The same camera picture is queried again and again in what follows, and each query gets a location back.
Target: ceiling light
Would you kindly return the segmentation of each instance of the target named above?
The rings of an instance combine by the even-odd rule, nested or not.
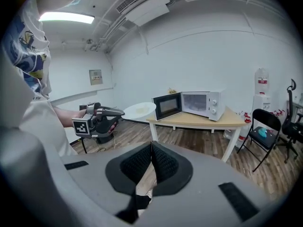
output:
[[[82,22],[86,24],[91,24],[95,17],[77,14],[77,13],[63,13],[63,12],[47,12],[44,13],[39,21],[50,21],[50,20],[65,20],[65,21],[75,21]]]

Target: microwave window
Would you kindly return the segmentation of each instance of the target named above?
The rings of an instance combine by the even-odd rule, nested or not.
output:
[[[206,111],[206,95],[183,95],[184,107],[194,111]]]
[[[176,99],[160,102],[160,110],[162,114],[167,114],[169,112],[175,111],[176,109],[178,109]]]

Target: person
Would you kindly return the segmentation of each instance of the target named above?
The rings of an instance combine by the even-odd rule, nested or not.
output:
[[[53,145],[60,156],[77,154],[70,146],[64,127],[72,127],[72,118],[81,118],[85,110],[67,111],[52,106],[49,66],[49,41],[39,18],[48,11],[75,0],[29,0],[14,17],[3,39],[2,48],[14,69],[34,92],[19,128],[34,134],[44,146]]]

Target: chair backrest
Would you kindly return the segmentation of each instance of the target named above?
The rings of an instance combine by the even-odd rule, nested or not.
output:
[[[290,123],[291,123],[291,120],[293,117],[293,93],[291,90],[287,90],[287,92],[288,92],[288,97],[289,97],[288,114],[282,125],[282,132],[283,132],[283,134],[286,134],[286,135],[288,135],[288,131],[289,131],[288,127],[290,126]]]
[[[280,131],[281,129],[281,122],[278,117],[263,109],[258,108],[254,110],[252,113],[252,119],[252,123],[254,123],[254,120],[258,120],[260,123],[265,124],[276,131]]]

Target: red label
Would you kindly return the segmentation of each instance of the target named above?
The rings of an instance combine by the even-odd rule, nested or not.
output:
[[[267,81],[266,80],[258,80],[258,83],[259,84],[267,84]]]

